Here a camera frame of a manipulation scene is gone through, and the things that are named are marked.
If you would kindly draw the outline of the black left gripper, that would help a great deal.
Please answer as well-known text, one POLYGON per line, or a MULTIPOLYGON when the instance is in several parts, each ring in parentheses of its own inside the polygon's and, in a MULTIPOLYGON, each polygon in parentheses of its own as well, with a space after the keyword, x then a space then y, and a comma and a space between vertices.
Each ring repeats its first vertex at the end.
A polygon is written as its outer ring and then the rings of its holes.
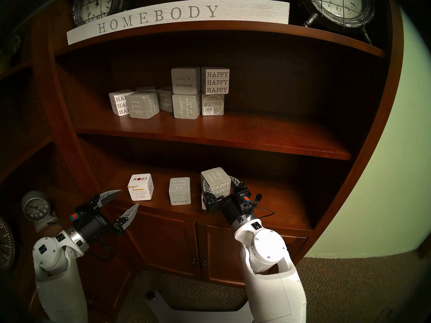
POLYGON ((122 190, 111 190, 103 193, 97 193, 90 201, 91 209, 84 209, 77 214, 77 232, 86 242, 94 242, 102 235, 111 232, 114 235, 125 231, 134 220, 137 214, 139 203, 130 207, 121 217, 111 223, 101 212, 100 208, 107 205, 114 199, 122 190))

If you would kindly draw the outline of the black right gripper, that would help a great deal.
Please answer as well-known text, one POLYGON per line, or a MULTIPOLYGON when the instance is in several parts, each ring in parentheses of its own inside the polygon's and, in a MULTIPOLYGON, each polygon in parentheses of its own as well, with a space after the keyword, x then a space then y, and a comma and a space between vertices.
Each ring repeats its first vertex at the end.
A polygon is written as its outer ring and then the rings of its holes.
POLYGON ((252 214, 252 204, 250 202, 251 192, 248 191, 245 183, 233 176, 231 179, 232 194, 228 196, 216 197, 208 183, 202 183, 203 203, 206 205, 208 213, 220 212, 229 225, 245 214, 252 214))

